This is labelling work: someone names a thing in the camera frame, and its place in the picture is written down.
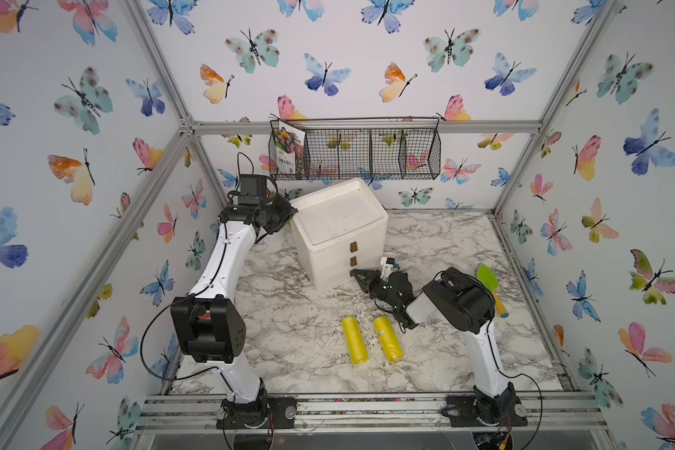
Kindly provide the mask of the yellow trash bag roll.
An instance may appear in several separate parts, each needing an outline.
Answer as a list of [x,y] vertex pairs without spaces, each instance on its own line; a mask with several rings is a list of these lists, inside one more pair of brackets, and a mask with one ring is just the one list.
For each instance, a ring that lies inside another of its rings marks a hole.
[[341,324],[352,363],[355,366],[359,366],[361,364],[368,362],[369,353],[367,351],[356,318],[354,317],[344,318]]
[[373,324],[388,363],[393,364],[403,358],[401,343],[390,319],[387,316],[381,316],[375,319]]

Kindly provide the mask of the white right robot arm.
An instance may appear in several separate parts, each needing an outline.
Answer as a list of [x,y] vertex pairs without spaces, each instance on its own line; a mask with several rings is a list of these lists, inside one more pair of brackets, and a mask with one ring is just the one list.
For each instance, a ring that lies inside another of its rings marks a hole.
[[510,382],[492,343],[495,298],[476,277],[448,267],[417,294],[403,271],[382,277],[377,269],[354,269],[351,277],[371,299],[388,305],[393,318],[405,330],[416,328],[436,313],[442,315],[464,334],[474,370],[475,391],[490,399],[506,393]]

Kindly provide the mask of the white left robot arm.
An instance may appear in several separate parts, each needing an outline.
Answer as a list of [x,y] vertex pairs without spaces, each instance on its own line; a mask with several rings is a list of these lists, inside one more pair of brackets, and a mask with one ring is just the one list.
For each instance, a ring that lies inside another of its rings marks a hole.
[[244,347],[247,325],[236,307],[236,287],[254,245],[280,231],[296,213],[266,175],[240,176],[219,214],[217,241],[196,285],[172,302],[170,313],[181,353],[213,372],[235,408],[267,404],[264,381],[252,370]]

